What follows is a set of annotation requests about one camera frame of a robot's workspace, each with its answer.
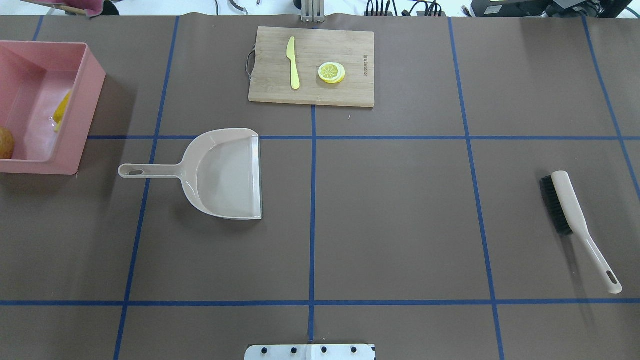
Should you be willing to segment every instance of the potato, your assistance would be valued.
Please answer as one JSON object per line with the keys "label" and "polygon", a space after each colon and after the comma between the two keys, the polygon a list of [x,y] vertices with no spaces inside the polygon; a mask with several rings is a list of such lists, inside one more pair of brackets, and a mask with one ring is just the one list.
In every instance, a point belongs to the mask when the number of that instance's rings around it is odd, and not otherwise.
{"label": "potato", "polygon": [[9,129],[0,126],[0,159],[10,159],[13,156],[15,140]]}

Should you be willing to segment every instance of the wooden cutting board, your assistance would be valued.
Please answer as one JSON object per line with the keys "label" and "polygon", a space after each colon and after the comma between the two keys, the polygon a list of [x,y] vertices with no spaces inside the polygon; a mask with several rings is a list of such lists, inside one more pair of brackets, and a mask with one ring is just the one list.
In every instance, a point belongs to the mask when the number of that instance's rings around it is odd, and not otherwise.
{"label": "wooden cutting board", "polygon": [[[291,88],[291,63],[287,44],[296,37],[296,64],[300,88]],[[374,34],[370,31],[338,31],[258,27],[255,66],[249,101],[359,106],[375,102]],[[317,74],[328,61],[341,63],[346,76],[327,84]]]}

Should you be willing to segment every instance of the wooden stick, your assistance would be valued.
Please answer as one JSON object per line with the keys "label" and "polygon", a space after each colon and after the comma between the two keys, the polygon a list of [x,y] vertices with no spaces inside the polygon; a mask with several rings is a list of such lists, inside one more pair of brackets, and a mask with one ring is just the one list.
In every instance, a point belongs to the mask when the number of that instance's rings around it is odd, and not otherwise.
{"label": "wooden stick", "polygon": [[25,3],[29,3],[29,4],[36,4],[36,5],[46,6],[48,8],[54,8],[54,9],[57,9],[57,10],[62,10],[64,12],[74,13],[76,15],[84,15],[84,16],[86,16],[86,11],[85,10],[72,8],[71,6],[43,4],[43,3],[39,3],[39,2],[37,2],[35,0],[20,0],[20,1],[24,1]]}

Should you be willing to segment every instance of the white dustpan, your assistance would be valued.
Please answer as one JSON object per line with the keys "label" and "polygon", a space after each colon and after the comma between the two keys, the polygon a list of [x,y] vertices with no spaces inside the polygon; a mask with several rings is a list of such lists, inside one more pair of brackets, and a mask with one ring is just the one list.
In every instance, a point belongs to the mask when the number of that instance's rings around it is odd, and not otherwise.
{"label": "white dustpan", "polygon": [[126,179],[177,178],[191,205],[205,214],[260,220],[260,138],[249,129],[220,129],[195,138],[176,165],[122,164]]}

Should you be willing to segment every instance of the pink bin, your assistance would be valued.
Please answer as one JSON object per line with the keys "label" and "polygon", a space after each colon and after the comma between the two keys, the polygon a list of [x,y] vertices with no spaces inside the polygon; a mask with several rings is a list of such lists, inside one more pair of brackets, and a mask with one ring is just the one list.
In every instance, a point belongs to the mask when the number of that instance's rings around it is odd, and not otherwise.
{"label": "pink bin", "polygon": [[[0,172],[75,174],[105,77],[87,44],[0,41],[0,126],[15,139]],[[69,90],[56,133],[52,117]]]}

